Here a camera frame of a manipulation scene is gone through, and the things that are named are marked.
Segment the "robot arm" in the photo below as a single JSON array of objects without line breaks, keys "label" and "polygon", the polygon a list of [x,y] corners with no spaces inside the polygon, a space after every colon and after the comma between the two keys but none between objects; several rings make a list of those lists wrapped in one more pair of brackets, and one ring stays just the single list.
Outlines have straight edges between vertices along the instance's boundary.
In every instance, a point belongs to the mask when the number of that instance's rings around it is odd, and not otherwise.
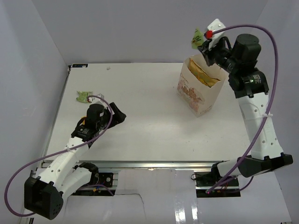
[{"label": "robot arm", "polygon": [[[114,114],[108,128],[126,118],[114,103],[110,106]],[[110,111],[96,98],[89,106],[86,117],[78,122],[66,148],[79,146],[97,137],[101,130],[107,128],[110,117]],[[93,142],[60,154],[37,178],[29,177],[24,185],[25,208],[52,220],[60,212],[64,201],[77,189],[85,184],[97,184],[97,166],[85,162],[75,166]]]},{"label": "robot arm", "polygon": [[[216,31],[225,26],[216,19],[207,28]],[[250,141],[257,133],[263,117],[268,117],[251,155],[231,175],[251,177],[292,164],[292,156],[284,154],[277,140],[271,116],[265,113],[269,87],[265,75],[255,67],[261,51],[259,39],[250,34],[241,34],[231,48],[228,38],[221,32],[207,37],[198,49],[208,66],[216,63],[229,73],[229,85],[238,99]],[[223,177],[239,159],[214,164],[211,172],[213,178],[218,180]]]}]

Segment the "white table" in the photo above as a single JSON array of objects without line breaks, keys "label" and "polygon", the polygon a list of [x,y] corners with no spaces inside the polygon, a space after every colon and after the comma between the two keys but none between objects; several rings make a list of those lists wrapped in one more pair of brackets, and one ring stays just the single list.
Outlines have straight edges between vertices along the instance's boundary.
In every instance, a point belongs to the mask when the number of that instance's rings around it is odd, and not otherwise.
[{"label": "white table", "polygon": [[62,150],[86,115],[89,104],[76,101],[77,91],[93,91],[115,102],[127,118],[98,139],[82,161],[220,161],[242,155],[249,140],[228,82],[213,109],[197,118],[177,95],[181,67],[116,63],[72,68],[46,154]]},{"label": "white table", "polygon": [[[213,109],[196,118],[176,94],[181,66],[181,63],[134,63],[89,64],[87,68],[72,68],[47,154],[65,146],[77,121],[86,113],[89,105],[76,101],[77,90],[102,93],[108,102],[114,101],[127,115],[124,123],[109,129],[82,157],[83,161],[95,161],[101,172],[109,170],[117,177],[126,168],[165,168],[193,173],[194,170],[209,170],[213,163],[207,161],[228,160],[243,154],[249,141],[239,105],[228,84],[223,86]],[[255,177],[241,197],[196,199],[189,173],[175,175],[177,182],[171,184],[171,181],[161,182],[155,175],[154,179],[142,178],[144,170],[140,172],[138,178],[123,176],[122,183],[134,180],[145,187],[151,184],[151,190],[158,188],[155,190],[157,195],[148,195],[147,199],[143,198],[144,201],[138,195],[71,196],[66,210],[55,220],[50,222],[36,217],[34,224],[81,223],[87,220],[91,223],[136,221],[146,224],[152,223],[152,220],[155,223],[167,223],[166,220],[174,223],[173,201],[168,203],[164,199],[177,197],[167,195],[173,194],[178,184],[180,187],[176,193],[184,194],[188,189],[193,194],[189,200],[197,202],[197,209],[192,208],[191,213],[185,210],[184,215],[190,217],[192,214],[194,218],[198,214],[200,223],[272,224],[290,221],[274,173]],[[163,180],[169,179],[163,170],[160,172]],[[113,189],[118,189],[119,181],[118,178],[114,181]],[[247,181],[240,177],[240,186]],[[177,201],[190,205],[186,197]],[[163,207],[160,211],[155,206],[157,203]]]}]

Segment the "green object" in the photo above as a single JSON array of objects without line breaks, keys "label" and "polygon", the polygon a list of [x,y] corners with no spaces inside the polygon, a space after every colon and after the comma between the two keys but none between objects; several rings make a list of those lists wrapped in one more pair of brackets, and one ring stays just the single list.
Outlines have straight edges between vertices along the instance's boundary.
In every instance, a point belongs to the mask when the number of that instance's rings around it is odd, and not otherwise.
[{"label": "green object", "polygon": [[82,91],[77,91],[77,93],[79,94],[79,97],[76,98],[77,101],[81,102],[81,103],[91,103],[91,101],[88,101],[87,97],[89,95],[92,95],[93,92],[82,92]]},{"label": "green object", "polygon": [[197,49],[197,47],[201,46],[204,41],[204,35],[198,28],[196,28],[193,39],[191,41],[192,48]]}]

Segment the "paper bag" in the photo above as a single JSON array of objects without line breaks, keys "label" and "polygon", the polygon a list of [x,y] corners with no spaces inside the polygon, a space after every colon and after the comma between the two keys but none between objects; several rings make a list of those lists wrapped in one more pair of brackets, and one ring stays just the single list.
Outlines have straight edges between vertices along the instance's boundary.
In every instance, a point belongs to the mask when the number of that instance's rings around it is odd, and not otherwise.
[{"label": "paper bag", "polygon": [[[219,79],[212,87],[201,83],[189,70],[190,58],[211,78]],[[178,82],[178,94],[188,104],[196,116],[210,111],[219,95],[219,92],[228,77],[228,73],[214,64],[207,66],[201,54],[187,58],[181,70]]]}]

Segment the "purple cable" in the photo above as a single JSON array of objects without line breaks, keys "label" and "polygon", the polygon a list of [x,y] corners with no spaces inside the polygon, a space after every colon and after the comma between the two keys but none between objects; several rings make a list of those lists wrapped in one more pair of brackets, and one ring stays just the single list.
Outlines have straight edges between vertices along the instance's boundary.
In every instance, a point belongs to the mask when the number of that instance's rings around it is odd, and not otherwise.
[{"label": "purple cable", "polygon": [[78,190],[83,190],[83,189],[86,189],[86,188],[94,188],[94,187],[105,188],[112,196],[114,196],[114,194],[111,192],[111,190],[108,187],[106,187],[105,185],[103,185],[103,184],[89,185],[89,186],[81,187]]},{"label": "purple cable", "polygon": [[[277,85],[277,77],[278,77],[278,50],[277,50],[276,42],[274,40],[273,35],[270,33],[270,31],[268,31],[264,27],[261,27],[261,26],[258,26],[258,25],[251,25],[251,24],[242,24],[242,25],[235,25],[235,26],[226,27],[226,28],[223,28],[223,29],[220,29],[220,30],[217,30],[217,31],[213,32],[213,34],[217,34],[217,33],[229,30],[229,29],[234,29],[234,28],[239,28],[239,27],[252,27],[252,28],[260,29],[260,30],[264,31],[270,37],[270,39],[272,41],[273,48],[274,48],[274,57],[275,57],[275,70],[274,70],[274,80],[273,80],[272,92],[271,92],[270,100],[269,100],[269,103],[268,103],[268,106],[267,106],[267,109],[266,109],[266,114],[269,114],[269,111],[272,107],[272,103],[273,103],[273,100],[274,100],[274,95],[275,95],[275,90],[276,90],[276,85]],[[261,125],[260,125],[259,129],[257,130],[251,144],[248,146],[248,148],[245,151],[245,153],[243,154],[243,156],[238,160],[238,162],[213,187],[211,187],[209,190],[206,191],[207,193],[211,192],[216,187],[220,186],[220,183],[222,181],[226,180],[226,178],[243,162],[243,160],[245,159],[245,157],[248,155],[248,153],[252,149],[253,145],[255,144],[258,136],[262,132],[262,129],[263,129],[265,123],[266,123],[266,120],[267,120],[267,117],[264,117],[262,119],[262,122],[261,122]]]},{"label": "purple cable", "polygon": [[245,188],[247,188],[251,184],[252,180],[253,180],[253,176],[251,177],[251,179],[248,181],[248,183],[244,187],[242,187],[238,190],[229,191],[229,193],[238,193],[238,192],[244,190]]},{"label": "purple cable", "polygon": [[222,182],[219,186],[222,186],[224,187],[223,185],[228,183],[228,182],[231,182],[233,179],[235,179],[236,177],[235,176],[232,176],[230,178],[228,178],[226,181]]},{"label": "purple cable", "polygon": [[[74,147],[72,147],[72,148],[69,148],[69,150],[73,150],[73,149],[79,148],[79,147],[81,147],[81,146],[87,145],[87,144],[89,144],[89,143],[91,143],[91,142],[93,142],[93,141],[96,141],[99,137],[101,137],[101,136],[107,131],[107,129],[109,128],[109,126],[110,126],[110,124],[111,124],[111,122],[112,122],[113,110],[112,110],[111,106],[109,105],[109,103],[108,103],[106,100],[104,100],[103,98],[98,97],[98,96],[90,95],[90,96],[88,96],[88,98],[89,98],[89,97],[98,98],[98,99],[100,99],[101,101],[103,101],[103,102],[107,105],[107,107],[109,108],[110,114],[111,114],[111,116],[110,116],[110,120],[109,120],[107,126],[103,129],[103,131],[102,131],[97,137],[94,137],[93,139],[91,139],[91,140],[89,140],[89,141],[87,141],[87,142],[84,142],[84,143],[82,143],[82,144],[80,144],[80,145],[77,145],[77,146],[74,146]],[[19,216],[19,217],[28,217],[28,216],[31,216],[31,215],[35,214],[34,212],[33,212],[33,213],[29,213],[29,214],[21,214],[21,213],[18,213],[18,212],[16,212],[16,211],[14,211],[14,210],[12,209],[12,207],[10,206],[10,204],[9,204],[9,202],[8,202],[7,195],[8,195],[8,189],[9,189],[9,186],[10,186],[11,182],[13,181],[13,179],[15,178],[15,176],[17,176],[17,175],[19,174],[19,172],[21,172],[24,168],[26,168],[26,167],[28,167],[28,166],[30,166],[30,165],[32,165],[32,164],[38,162],[38,161],[47,159],[47,158],[52,157],[52,156],[55,156],[55,155],[59,155],[59,154],[62,154],[62,153],[66,153],[67,151],[68,151],[68,150],[65,149],[65,150],[62,150],[62,151],[60,151],[60,152],[56,152],[56,153],[53,153],[53,154],[44,156],[44,157],[42,157],[42,158],[33,160],[33,161],[27,163],[26,165],[22,166],[21,168],[19,168],[19,169],[12,175],[12,177],[11,177],[11,178],[9,179],[9,181],[7,182],[7,185],[6,185],[6,187],[5,187],[5,191],[4,191],[4,202],[5,202],[5,205],[6,205],[7,209],[8,209],[11,213],[13,213],[15,216]]]}]

